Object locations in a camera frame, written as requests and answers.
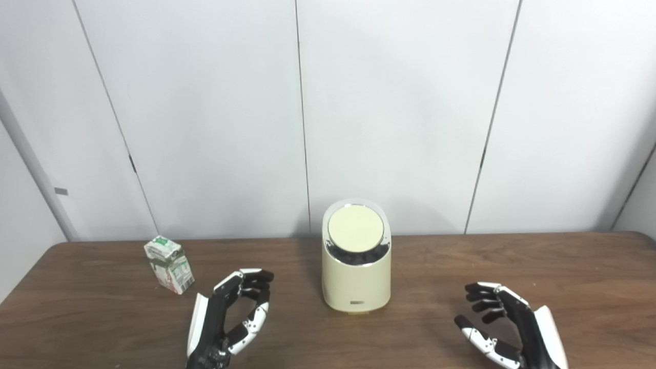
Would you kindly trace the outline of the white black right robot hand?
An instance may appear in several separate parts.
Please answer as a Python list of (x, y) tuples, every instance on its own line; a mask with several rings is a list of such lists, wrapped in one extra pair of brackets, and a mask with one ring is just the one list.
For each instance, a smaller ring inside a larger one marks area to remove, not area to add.
[(568, 360), (553, 315), (548, 306), (532, 309), (510, 288), (495, 282), (474, 282), (464, 287), (471, 309), (484, 313), (482, 322), (501, 318), (516, 327), (521, 347), (490, 336), (463, 315), (454, 322), (467, 341), (488, 360), (503, 368), (568, 368)]

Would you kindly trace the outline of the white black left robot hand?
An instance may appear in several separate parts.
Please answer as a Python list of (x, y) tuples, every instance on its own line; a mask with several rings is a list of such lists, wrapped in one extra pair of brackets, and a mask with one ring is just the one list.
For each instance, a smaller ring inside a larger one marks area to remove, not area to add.
[[(227, 368), (258, 336), (269, 314), (270, 283), (274, 273), (239, 269), (215, 285), (210, 297), (197, 294), (187, 341), (187, 368)], [(255, 301), (255, 307), (229, 332), (228, 309), (239, 298)]]

